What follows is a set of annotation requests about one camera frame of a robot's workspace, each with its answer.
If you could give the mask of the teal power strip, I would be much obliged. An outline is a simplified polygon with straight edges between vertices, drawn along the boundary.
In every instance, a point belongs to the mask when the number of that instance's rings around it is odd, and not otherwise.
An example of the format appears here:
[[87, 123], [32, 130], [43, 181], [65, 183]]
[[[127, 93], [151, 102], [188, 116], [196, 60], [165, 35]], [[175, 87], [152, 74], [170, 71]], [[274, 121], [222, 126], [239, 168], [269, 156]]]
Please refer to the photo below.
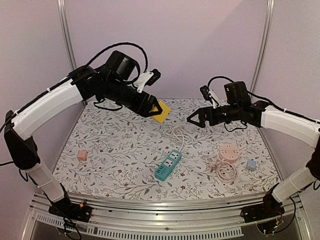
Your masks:
[[155, 171], [155, 178], [164, 182], [168, 176], [175, 169], [177, 164], [182, 159], [182, 153], [177, 150], [172, 150], [166, 159], [161, 163], [161, 165]]

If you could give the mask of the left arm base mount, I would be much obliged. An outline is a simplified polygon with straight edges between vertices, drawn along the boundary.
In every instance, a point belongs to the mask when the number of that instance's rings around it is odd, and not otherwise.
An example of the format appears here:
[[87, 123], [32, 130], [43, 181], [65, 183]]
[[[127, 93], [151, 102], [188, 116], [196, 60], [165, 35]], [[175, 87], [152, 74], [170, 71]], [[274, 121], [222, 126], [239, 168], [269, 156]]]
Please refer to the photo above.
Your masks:
[[89, 222], [92, 211], [91, 206], [84, 203], [72, 203], [69, 199], [51, 203], [48, 210], [50, 214], [85, 223]]

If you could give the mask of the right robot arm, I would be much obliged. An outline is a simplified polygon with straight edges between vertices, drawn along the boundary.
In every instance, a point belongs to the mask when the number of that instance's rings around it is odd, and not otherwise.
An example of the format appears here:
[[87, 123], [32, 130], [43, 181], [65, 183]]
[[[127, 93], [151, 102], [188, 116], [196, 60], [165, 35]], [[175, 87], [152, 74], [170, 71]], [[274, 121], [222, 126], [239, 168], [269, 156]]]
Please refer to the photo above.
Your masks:
[[215, 126], [240, 121], [244, 125], [275, 130], [291, 136], [314, 150], [305, 167], [292, 173], [263, 197], [258, 213], [262, 218], [269, 218], [283, 201], [320, 179], [320, 122], [281, 108], [266, 97], [259, 96], [258, 101], [252, 102], [254, 93], [247, 90], [243, 81], [229, 80], [224, 85], [224, 90], [227, 104], [220, 105], [217, 96], [210, 90], [210, 84], [202, 86], [200, 92], [211, 106], [197, 109], [187, 117], [187, 122], [204, 128], [206, 123]]

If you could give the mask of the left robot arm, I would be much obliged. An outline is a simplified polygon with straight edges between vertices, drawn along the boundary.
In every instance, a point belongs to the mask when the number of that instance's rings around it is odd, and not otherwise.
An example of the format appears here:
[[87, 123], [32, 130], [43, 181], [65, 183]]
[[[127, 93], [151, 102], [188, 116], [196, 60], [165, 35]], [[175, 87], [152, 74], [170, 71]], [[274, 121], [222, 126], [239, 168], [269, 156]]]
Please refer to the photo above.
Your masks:
[[13, 164], [26, 172], [63, 217], [74, 213], [75, 204], [40, 160], [33, 133], [64, 110], [92, 97], [99, 103], [111, 100], [118, 109], [128, 108], [144, 118], [163, 111], [157, 98], [144, 91], [161, 73], [157, 69], [141, 69], [136, 60], [118, 51], [116, 44], [109, 49], [112, 53], [103, 65], [92, 68], [86, 63], [22, 108], [8, 111], [0, 129]]

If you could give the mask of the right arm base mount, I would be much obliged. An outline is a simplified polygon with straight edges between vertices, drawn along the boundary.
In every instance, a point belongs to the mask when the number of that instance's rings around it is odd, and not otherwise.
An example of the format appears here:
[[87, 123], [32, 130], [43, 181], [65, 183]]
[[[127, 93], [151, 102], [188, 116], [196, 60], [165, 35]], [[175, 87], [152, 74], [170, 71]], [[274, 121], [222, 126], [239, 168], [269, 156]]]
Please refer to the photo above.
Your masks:
[[240, 216], [244, 219], [245, 223], [251, 223], [273, 218], [284, 213], [285, 209], [281, 204], [278, 206], [267, 206], [264, 203], [260, 203], [243, 207]]

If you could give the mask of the yellow cube socket adapter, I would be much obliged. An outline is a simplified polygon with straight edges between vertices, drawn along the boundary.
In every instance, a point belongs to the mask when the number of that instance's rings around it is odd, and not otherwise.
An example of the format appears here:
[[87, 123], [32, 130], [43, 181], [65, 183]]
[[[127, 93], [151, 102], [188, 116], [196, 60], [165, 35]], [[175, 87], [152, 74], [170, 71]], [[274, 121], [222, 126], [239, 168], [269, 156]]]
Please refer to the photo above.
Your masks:
[[159, 115], [153, 115], [152, 118], [160, 124], [163, 124], [167, 116], [170, 114], [170, 108], [165, 105], [161, 100], [158, 100], [158, 103], [162, 109], [162, 113]]

